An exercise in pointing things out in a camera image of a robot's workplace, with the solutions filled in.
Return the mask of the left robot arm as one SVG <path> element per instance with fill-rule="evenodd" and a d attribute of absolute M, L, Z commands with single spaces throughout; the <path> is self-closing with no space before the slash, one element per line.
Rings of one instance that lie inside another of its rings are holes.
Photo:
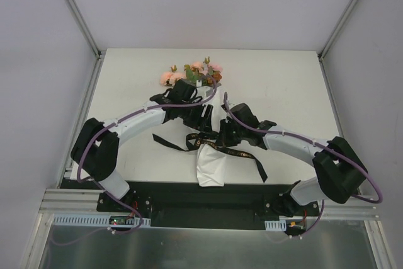
<path fill-rule="evenodd" d="M 211 100 L 219 84 L 198 86 L 180 79 L 173 88 L 149 98 L 139 109 L 120 118 L 85 121 L 73 145 L 71 159 L 78 165 L 76 180 L 92 181 L 112 195 L 111 204 L 120 212 L 133 204 L 130 185 L 116 170 L 119 148 L 136 135 L 176 118 L 197 129 L 202 113 L 211 114 Z"/>

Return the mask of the black printed ribbon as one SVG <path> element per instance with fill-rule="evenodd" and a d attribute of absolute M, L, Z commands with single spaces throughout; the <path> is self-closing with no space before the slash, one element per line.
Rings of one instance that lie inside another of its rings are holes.
<path fill-rule="evenodd" d="M 219 135 L 216 132 L 212 132 L 212 133 L 199 132 L 199 133 L 188 134 L 185 137 L 186 149 L 182 149 L 180 146 L 177 146 L 177 145 L 163 139 L 162 137 L 159 137 L 156 134 L 152 134 L 152 136 L 153 136 L 153 139 L 155 142 L 157 142 L 165 147 L 175 149 L 175 150 L 181 151 L 181 152 L 196 151 L 196 155 L 197 155 L 200 146 L 202 144 L 208 144 L 208 145 L 212 146 L 214 149 L 216 149 L 217 151 L 220 151 L 220 152 L 226 154 L 227 156 L 252 159 L 256 164 L 256 168 L 258 170 L 258 173 L 259 173 L 263 183 L 268 179 L 268 175 L 266 174 L 266 171 L 264 170 L 263 165 L 257 159 L 257 157 L 255 157 L 254 155 L 252 155 L 251 153 L 246 152 L 246 151 L 238 151 L 238 150 L 231 149 L 226 146 L 221 146 L 220 144 L 217 144 Z"/>

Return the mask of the peach rose stem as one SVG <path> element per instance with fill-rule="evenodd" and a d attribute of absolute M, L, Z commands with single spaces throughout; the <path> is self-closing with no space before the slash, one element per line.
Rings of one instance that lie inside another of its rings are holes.
<path fill-rule="evenodd" d="M 212 74 L 214 72 L 221 73 L 222 67 L 219 64 L 209 63 L 208 64 L 208 73 Z"/>
<path fill-rule="evenodd" d="M 173 87 L 180 79 L 185 79 L 186 74 L 181 72 L 177 65 L 173 65 L 169 67 L 167 72 L 162 73 L 160 77 L 160 84 L 162 86 Z"/>

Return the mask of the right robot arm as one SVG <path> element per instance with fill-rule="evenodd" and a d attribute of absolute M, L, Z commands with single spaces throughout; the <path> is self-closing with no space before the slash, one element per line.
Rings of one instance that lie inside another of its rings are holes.
<path fill-rule="evenodd" d="M 365 181 L 367 169 L 349 143 L 336 136 L 331 140 L 314 140 L 291 133 L 269 120 L 260 121 L 250 108 L 241 103 L 221 119 L 218 141 L 225 147 L 242 141 L 264 150 L 280 152 L 314 168 L 315 177 L 298 180 L 271 203 L 278 215 L 293 217 L 311 202 L 330 199 L 346 203 Z"/>

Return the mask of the pink rose stem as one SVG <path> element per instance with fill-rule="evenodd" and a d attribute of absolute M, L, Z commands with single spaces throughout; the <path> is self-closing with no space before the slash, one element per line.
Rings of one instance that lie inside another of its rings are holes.
<path fill-rule="evenodd" d="M 189 74 L 190 72 L 193 75 L 203 75 L 206 76 L 208 74 L 210 64 L 210 58 L 206 57 L 202 62 L 194 62 L 192 64 L 185 64 L 183 69 L 185 74 Z"/>

